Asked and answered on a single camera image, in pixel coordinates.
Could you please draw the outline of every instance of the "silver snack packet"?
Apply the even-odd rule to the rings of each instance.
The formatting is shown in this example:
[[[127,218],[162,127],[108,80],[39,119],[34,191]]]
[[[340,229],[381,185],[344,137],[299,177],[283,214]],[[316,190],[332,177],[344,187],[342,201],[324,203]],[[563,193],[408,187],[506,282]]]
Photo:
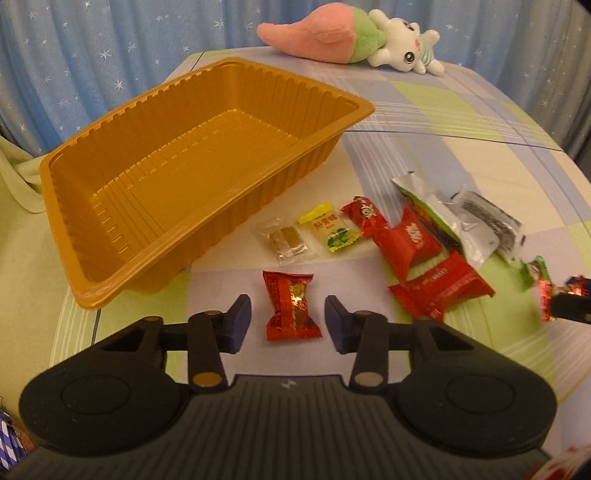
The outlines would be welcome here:
[[[464,210],[485,222],[499,237],[496,251],[507,263],[519,257],[519,251],[525,243],[523,225],[511,215],[491,203],[486,198],[465,187],[456,193],[452,200]]]

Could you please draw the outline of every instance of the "plush toy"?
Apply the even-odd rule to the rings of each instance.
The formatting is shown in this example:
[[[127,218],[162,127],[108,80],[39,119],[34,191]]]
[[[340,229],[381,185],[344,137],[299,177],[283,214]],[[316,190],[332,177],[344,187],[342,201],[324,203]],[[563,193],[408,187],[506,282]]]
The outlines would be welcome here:
[[[444,71],[433,54],[438,32],[421,34],[418,24],[389,19],[381,10],[367,14],[342,3],[326,4],[293,24],[262,23],[256,33],[263,42],[294,57],[330,63],[368,59],[374,67],[388,64],[401,72],[421,74]]]
[[[413,70],[442,75],[443,64],[435,58],[433,46],[439,41],[436,30],[421,33],[418,23],[402,18],[388,18],[381,10],[372,10],[370,19],[386,34],[386,44],[368,57],[372,67],[388,64],[401,72]]]
[[[294,57],[330,63],[364,60],[385,44],[384,32],[367,13],[341,3],[322,5],[293,24],[262,23],[256,34]]]

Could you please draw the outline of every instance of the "yellow candy wrapper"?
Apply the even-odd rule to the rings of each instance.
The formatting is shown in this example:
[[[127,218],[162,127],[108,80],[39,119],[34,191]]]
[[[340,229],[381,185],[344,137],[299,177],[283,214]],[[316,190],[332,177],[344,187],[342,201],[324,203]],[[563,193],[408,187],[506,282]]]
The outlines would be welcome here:
[[[346,247],[355,242],[361,233],[345,225],[334,212],[330,203],[323,203],[306,212],[298,223],[308,224],[316,238],[330,252]]]

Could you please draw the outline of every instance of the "candy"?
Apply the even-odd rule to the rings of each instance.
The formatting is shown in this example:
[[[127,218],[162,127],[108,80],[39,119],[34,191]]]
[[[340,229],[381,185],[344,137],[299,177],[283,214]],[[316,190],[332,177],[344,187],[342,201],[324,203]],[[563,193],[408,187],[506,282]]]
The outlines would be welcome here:
[[[267,340],[322,337],[320,328],[308,315],[306,285],[313,275],[264,271],[262,277],[275,309],[267,323]]]
[[[374,230],[390,227],[382,213],[366,197],[353,198],[353,201],[342,207],[340,211],[347,214],[349,219],[359,227],[365,238],[370,237]]]
[[[452,200],[492,228],[499,238],[499,246],[496,251],[507,263],[511,263],[517,258],[519,249],[525,243],[521,222],[515,220],[494,203],[465,187],[456,193]]]
[[[308,223],[316,238],[330,252],[351,245],[361,236],[336,216],[330,203],[323,203],[306,212],[298,218],[298,223]]]
[[[415,211],[431,219],[431,224],[452,239],[459,240],[462,254],[473,268],[480,266],[499,246],[496,233],[484,221],[445,198],[425,178],[412,172],[392,179]]]
[[[540,255],[537,255],[529,263],[525,263],[523,260],[521,260],[519,273],[521,274],[521,278],[523,279],[526,289],[537,285],[540,280],[551,281],[548,267],[546,267],[546,262]]]
[[[279,265],[306,260],[311,256],[295,227],[286,225],[281,219],[269,220],[259,231],[269,240]]]
[[[405,285],[388,288],[412,316],[427,316],[440,322],[447,309],[465,300],[495,294],[490,285],[454,250],[423,275]]]
[[[435,257],[442,247],[425,229],[407,205],[402,211],[401,222],[390,229],[375,230],[374,242],[400,283],[406,282],[408,270],[429,258]]]

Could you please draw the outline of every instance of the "red candy wrapper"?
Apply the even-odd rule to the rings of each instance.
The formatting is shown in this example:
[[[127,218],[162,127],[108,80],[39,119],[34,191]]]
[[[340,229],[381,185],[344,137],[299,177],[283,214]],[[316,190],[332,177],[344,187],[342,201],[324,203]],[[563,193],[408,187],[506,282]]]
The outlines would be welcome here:
[[[353,201],[342,207],[340,211],[347,214],[365,238],[372,236],[374,230],[390,228],[382,213],[366,197],[353,198]]]
[[[267,323],[267,340],[320,338],[322,332],[308,315],[306,285],[313,275],[262,273],[275,314]]]
[[[388,288],[412,316],[427,316],[440,322],[447,309],[465,300],[495,294],[490,285],[454,250],[423,275],[405,285]]]
[[[443,249],[408,205],[404,207],[402,221],[397,226],[375,230],[373,236],[402,284],[406,282],[411,266],[435,257]]]

